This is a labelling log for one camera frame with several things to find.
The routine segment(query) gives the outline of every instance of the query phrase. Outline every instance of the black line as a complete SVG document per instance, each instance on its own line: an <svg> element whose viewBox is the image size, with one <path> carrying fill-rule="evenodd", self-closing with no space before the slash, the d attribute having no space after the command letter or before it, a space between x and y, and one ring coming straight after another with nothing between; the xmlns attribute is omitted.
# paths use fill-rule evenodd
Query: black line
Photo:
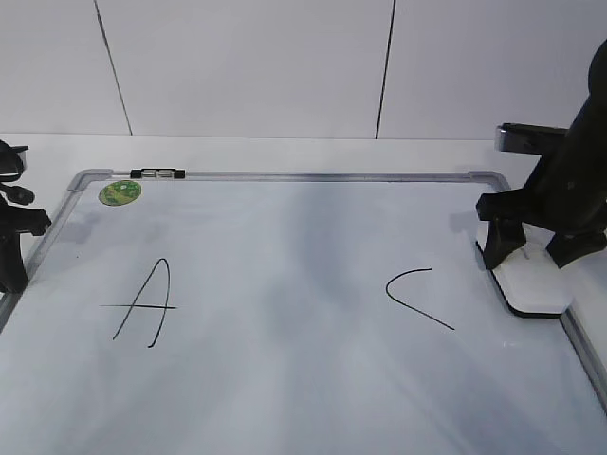
<svg viewBox="0 0 607 455"><path fill-rule="evenodd" d="M122 112L124 112L124 116L126 118L126 125L129 127L129 135L133 135L133 129L131 128L131 120L129 120L129 115L126 113L126 104L124 104L124 97L122 96L122 89L120 89L120 83L118 82L118 74L116 73L116 67L114 66L114 59L112 58L112 52L110 51L110 45L107 42L107 35L105 34L105 27L103 26L103 20L101 18L101 13L99 11L99 5L97 4L97 0L93 0L95 4L95 11L97 12L97 22L99 22L99 28L101 29L101 37L103 38L103 43L105 44L105 50L107 50L107 56L110 59L110 64L112 65L112 73L114 73L114 81L116 81L116 87L118 88L118 95L120 96L120 103L122 104Z"/></svg>
<svg viewBox="0 0 607 455"><path fill-rule="evenodd" d="M126 303L124 303L124 304L120 304L120 305L99 305L99 306L131 306L131 305L130 304L127 305ZM135 306L135 308L157 308L157 309L166 308L167 310L176 310L177 309L176 306L165 307L164 305L133 305L133 306Z"/></svg>
<svg viewBox="0 0 607 455"><path fill-rule="evenodd" d="M169 293L171 292L171 269L169 268L169 262L164 258L158 259L156 261L156 263L154 264L154 267L152 267L152 271L150 272L148 277L145 279L143 286L139 289L139 292L137 292L137 295L135 296L135 298L133 299L131 304L128 305L129 310L126 312L126 315L124 316L124 319L122 320L122 323L120 324L120 327L118 328L118 330L116 331L116 333L114 334L112 339L116 339L116 337L120 334L120 331L122 330L122 327L124 327L126 320L129 319L129 316L131 316L131 312L133 311L133 308L136 307L136 303L137 303L139 296L141 295L141 292L143 292L143 289L145 289L145 286L148 284L148 282L154 275L154 272L156 272L156 269L158 268L160 263L164 263L167 267L167 295L164 300L164 306L162 307L162 308L164 308L164 311L162 312L162 319L160 320L160 324L158 325L158 330L156 331L156 336L154 337L154 341L152 341L152 344L150 344L148 346L148 348L153 348L154 345L156 344L158 337L160 336L160 330L162 330L162 324L164 323L164 318L166 317L167 310L169 309Z"/></svg>
<svg viewBox="0 0 607 455"><path fill-rule="evenodd" d="M386 46L386 61L383 66L383 80L381 82L381 96L379 97L379 111L377 112L376 139L379 138L379 124L381 123L381 110L383 109L383 96L386 91L386 78L388 76L388 61L392 47L392 32L395 28L396 0L392 0L392 15L390 16L390 31L388 32L388 45Z"/></svg>
<svg viewBox="0 0 607 455"><path fill-rule="evenodd" d="M158 265L160 263L160 261L164 261L165 265L167 266L167 297L164 300L164 311L162 312L162 319L160 320L160 323L158 325L158 330L156 330L156 335L154 336L154 341L152 341L152 344L150 344L148 346L148 348L153 348L154 345L156 344L156 342L158 341L158 337L160 336L160 331L162 330L162 324L164 324L164 318L167 316L167 310L169 309L169 293L171 292L171 269L169 268L169 262L164 259L158 259L158 262L156 263L156 265Z"/></svg>
<svg viewBox="0 0 607 455"><path fill-rule="evenodd" d="M412 307L411 305L408 305L407 303L405 303L404 301L401 301L399 299L397 299L396 297L394 297L392 294L390 294L390 284L392 284L393 282L395 282L396 280L398 280L400 277L404 277L405 275L409 275L410 273L415 273L415 272L429 272L431 271L431 268L417 268L415 270L409 270L407 272L403 272L399 275L396 275L394 278L392 278L391 280L388 281L388 283L386 284L386 294L388 294L388 297L392 300L394 300L397 303L400 303L403 306L406 306L407 308L409 308L410 310L414 310L416 313L419 313L420 315L425 316L426 318L430 318L435 322L438 322L441 325L444 325L445 327L447 327L448 329L452 329L455 330L453 327L451 327L450 325L446 324L445 322L443 322L440 319L435 318L434 316L429 315L428 313L424 313L421 310L418 310L415 307Z"/></svg>

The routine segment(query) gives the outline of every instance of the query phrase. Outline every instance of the whiteboard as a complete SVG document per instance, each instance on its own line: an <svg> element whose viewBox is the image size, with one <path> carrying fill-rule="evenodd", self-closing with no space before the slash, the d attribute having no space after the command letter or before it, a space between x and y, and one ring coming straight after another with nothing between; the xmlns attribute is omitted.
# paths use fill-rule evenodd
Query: whiteboard
<svg viewBox="0 0 607 455"><path fill-rule="evenodd" d="M143 180L121 207L107 183L0 335L7 452L604 453L560 323L479 263L487 183ZM389 292L453 330L386 294L421 268Z"/></svg>

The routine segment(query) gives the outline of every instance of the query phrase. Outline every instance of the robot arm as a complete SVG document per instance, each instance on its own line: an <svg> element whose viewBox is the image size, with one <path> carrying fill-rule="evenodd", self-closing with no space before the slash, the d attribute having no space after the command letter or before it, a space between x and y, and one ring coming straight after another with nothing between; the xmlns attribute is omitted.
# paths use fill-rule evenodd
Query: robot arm
<svg viewBox="0 0 607 455"><path fill-rule="evenodd" d="M23 292L28 275L21 257L19 235L29 232L44 235L50 226L48 215L42 209L24 209L9 205L31 204L34 194L28 189L6 185L21 177L26 169L27 146L10 147L0 140L0 291Z"/></svg>
<svg viewBox="0 0 607 455"><path fill-rule="evenodd" d="M590 65L588 86L569 130L499 129L505 148L542 157L521 189L483 194L476 205L479 219L489 221L488 269L526 243L523 223L554 232L546 250L558 267L607 247L607 41Z"/></svg>

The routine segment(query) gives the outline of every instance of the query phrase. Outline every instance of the round sticker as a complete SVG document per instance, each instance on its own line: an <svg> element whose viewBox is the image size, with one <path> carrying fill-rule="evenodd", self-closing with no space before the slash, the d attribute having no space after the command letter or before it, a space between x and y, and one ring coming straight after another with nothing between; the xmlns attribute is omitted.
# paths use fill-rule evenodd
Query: round sticker
<svg viewBox="0 0 607 455"><path fill-rule="evenodd" d="M130 204L141 195L141 185L131 180L110 183L99 193L99 200L106 206Z"/></svg>

